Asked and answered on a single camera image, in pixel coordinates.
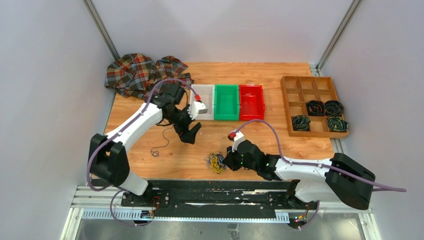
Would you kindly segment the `cable ball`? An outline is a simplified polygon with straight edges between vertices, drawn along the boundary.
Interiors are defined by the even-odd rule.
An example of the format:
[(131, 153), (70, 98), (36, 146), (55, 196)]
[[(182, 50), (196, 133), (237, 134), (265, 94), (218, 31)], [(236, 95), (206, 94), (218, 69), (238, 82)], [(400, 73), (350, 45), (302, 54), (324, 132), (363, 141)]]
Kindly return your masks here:
[(223, 163), (224, 156), (221, 152), (210, 153), (205, 157), (206, 166), (216, 174), (221, 174), (226, 169), (226, 165)]

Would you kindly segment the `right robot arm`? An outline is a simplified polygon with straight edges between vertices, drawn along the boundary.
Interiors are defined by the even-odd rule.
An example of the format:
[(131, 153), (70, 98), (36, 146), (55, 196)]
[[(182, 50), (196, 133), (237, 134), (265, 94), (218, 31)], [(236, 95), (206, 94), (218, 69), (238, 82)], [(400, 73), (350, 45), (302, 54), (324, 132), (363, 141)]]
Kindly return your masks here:
[(318, 160), (262, 152), (249, 140), (227, 147), (223, 163), (232, 171), (252, 170), (268, 181), (290, 181), (286, 203), (294, 209), (312, 201), (342, 202), (367, 210), (376, 176), (344, 153)]

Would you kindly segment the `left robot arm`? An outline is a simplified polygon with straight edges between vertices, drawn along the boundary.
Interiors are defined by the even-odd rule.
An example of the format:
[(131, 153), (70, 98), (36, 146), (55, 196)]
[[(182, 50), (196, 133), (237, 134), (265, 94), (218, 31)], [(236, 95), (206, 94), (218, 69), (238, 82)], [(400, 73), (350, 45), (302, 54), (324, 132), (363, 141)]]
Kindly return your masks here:
[(92, 184), (92, 176), (95, 176), (109, 186), (125, 191), (125, 195), (140, 206), (149, 206), (154, 200), (153, 185), (131, 171), (127, 153), (139, 138), (163, 120), (173, 126), (181, 142), (195, 143), (202, 125), (198, 122), (192, 128), (189, 126), (198, 115), (207, 113), (208, 107), (196, 93), (192, 104), (187, 103), (183, 109), (178, 109), (185, 93), (179, 84), (162, 80), (124, 123), (107, 134), (95, 134), (90, 140), (85, 174), (88, 186), (101, 191)]

